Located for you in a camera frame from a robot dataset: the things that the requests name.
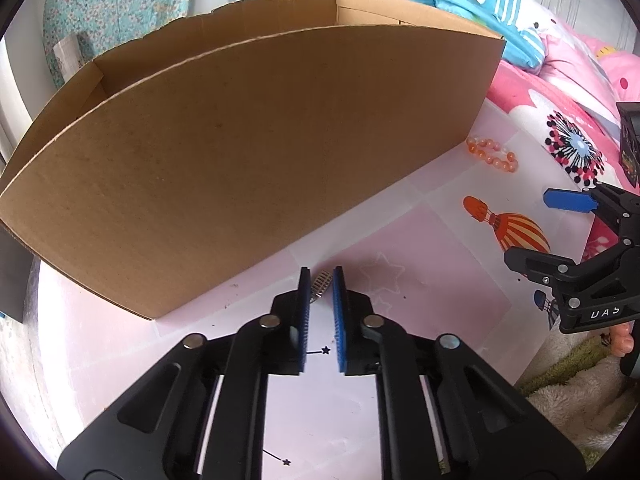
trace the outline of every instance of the blue gripper pad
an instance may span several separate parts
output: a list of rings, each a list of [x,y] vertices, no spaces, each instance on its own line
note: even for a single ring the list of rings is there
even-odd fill
[[[303,267],[300,271],[300,280],[298,282],[298,293],[296,294],[297,329],[298,329],[298,363],[300,371],[305,371],[306,364],[306,342],[309,332],[309,300],[311,298],[311,274],[309,269]]]
[[[566,189],[549,188],[545,191],[543,200],[547,207],[578,213],[590,213],[598,207],[598,203],[587,193]]]
[[[345,373],[347,369],[347,341],[344,330],[344,314],[342,312],[342,299],[340,297],[341,288],[344,287],[342,274],[338,269],[334,269],[334,325],[335,325],[335,345],[336,356],[338,357],[338,368],[340,373]]]

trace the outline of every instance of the cardboard box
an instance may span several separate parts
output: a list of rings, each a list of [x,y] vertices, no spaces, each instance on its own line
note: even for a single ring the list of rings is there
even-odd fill
[[[176,20],[60,89],[0,178],[0,218],[88,290],[162,316],[462,142],[503,47],[406,0]]]

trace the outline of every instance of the hot air balloon print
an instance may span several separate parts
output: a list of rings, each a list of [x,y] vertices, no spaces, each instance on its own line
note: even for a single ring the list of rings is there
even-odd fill
[[[519,213],[493,213],[487,205],[474,196],[462,201],[466,211],[479,222],[487,222],[494,228],[495,237],[503,251],[509,247],[522,247],[549,253],[549,242],[542,229],[533,220]]]
[[[549,320],[549,330],[551,330],[560,315],[558,302],[556,300],[548,300],[546,294],[542,290],[533,293],[533,302],[541,312],[546,312]]]

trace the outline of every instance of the metal screw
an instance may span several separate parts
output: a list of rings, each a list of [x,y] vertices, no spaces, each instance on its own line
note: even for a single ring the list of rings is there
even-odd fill
[[[280,318],[275,314],[265,314],[260,318],[262,328],[276,328],[280,324]]]
[[[362,322],[364,323],[364,326],[368,326],[369,328],[380,328],[384,325],[385,320],[377,314],[370,314],[363,319]]]
[[[193,350],[194,348],[200,348],[204,345],[204,342],[207,340],[202,334],[189,334],[182,340],[182,345],[189,350]]]
[[[458,348],[460,346],[460,339],[458,339],[453,334],[445,334],[444,336],[440,337],[440,345],[443,348],[453,350],[454,348]]]

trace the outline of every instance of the star print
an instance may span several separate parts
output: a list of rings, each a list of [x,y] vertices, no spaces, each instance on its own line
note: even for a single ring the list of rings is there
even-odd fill
[[[398,278],[404,272],[404,267],[390,264],[383,253],[378,253],[375,263],[361,266],[360,272],[369,280],[369,294],[376,294],[382,290],[400,294]]]
[[[376,296],[371,301],[371,306],[373,307],[373,311],[377,314],[382,314],[386,316],[389,311],[393,308],[393,305],[387,303],[385,300],[382,300],[379,296]]]

